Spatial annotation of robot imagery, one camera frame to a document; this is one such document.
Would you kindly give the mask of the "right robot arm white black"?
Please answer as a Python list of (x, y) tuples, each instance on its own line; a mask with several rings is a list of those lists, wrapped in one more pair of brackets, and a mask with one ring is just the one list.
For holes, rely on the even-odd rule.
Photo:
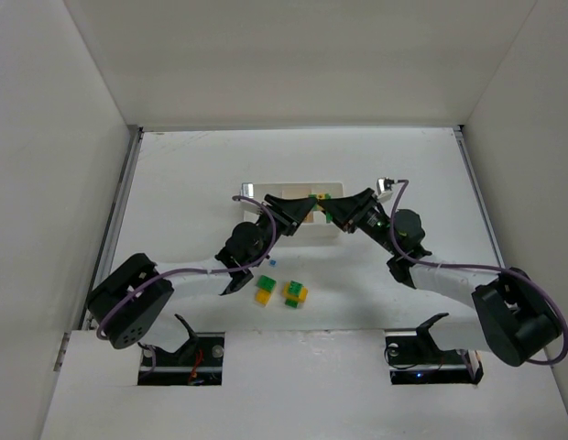
[(386, 213), (371, 189), (318, 202), (345, 233), (361, 230), (391, 254), (394, 279), (412, 289), (439, 293), (475, 310), (482, 347), (511, 367), (536, 364), (535, 354), (561, 338), (554, 365), (568, 354), (568, 326), (551, 297), (523, 271), (487, 265), (448, 263), (422, 245), (420, 216), (408, 209)]

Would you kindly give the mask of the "green orange lego piece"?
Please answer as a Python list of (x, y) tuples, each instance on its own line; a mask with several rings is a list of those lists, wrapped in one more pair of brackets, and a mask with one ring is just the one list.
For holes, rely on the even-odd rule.
[(330, 200), (330, 199), (332, 199), (332, 196), (331, 196), (329, 193), (327, 193), (327, 192), (322, 192), (322, 193), (310, 193), (308, 196), (309, 196), (309, 198), (316, 199), (316, 200), (319, 200), (319, 201), (320, 201), (320, 200)]

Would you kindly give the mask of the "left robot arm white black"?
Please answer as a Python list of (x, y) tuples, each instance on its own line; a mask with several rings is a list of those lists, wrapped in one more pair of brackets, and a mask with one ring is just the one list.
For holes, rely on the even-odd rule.
[(136, 253), (89, 293), (87, 308), (97, 323), (98, 339), (115, 349), (140, 341), (174, 294), (170, 281), (174, 277), (182, 276), (186, 281), (196, 275), (209, 281), (225, 279), (221, 295), (239, 291), (253, 278), (251, 269), (269, 258), (281, 237), (294, 235), (318, 202), (314, 197), (281, 199), (270, 194), (264, 202), (244, 195), (232, 199), (256, 206), (259, 216), (254, 223), (237, 224), (213, 258), (197, 267), (160, 272), (146, 254)]

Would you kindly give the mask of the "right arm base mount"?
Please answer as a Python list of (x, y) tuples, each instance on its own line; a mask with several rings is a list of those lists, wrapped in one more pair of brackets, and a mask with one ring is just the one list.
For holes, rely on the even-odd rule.
[(430, 330), (448, 313), (437, 313), (416, 328), (386, 332), (384, 359), (392, 385), (478, 385), (484, 369), (475, 351), (441, 350)]

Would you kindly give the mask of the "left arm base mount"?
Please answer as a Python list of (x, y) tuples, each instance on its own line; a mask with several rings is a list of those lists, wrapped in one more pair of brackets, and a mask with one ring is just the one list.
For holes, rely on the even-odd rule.
[(196, 333), (179, 314), (175, 317), (188, 333), (174, 352), (143, 345), (138, 386), (221, 386), (225, 333)]

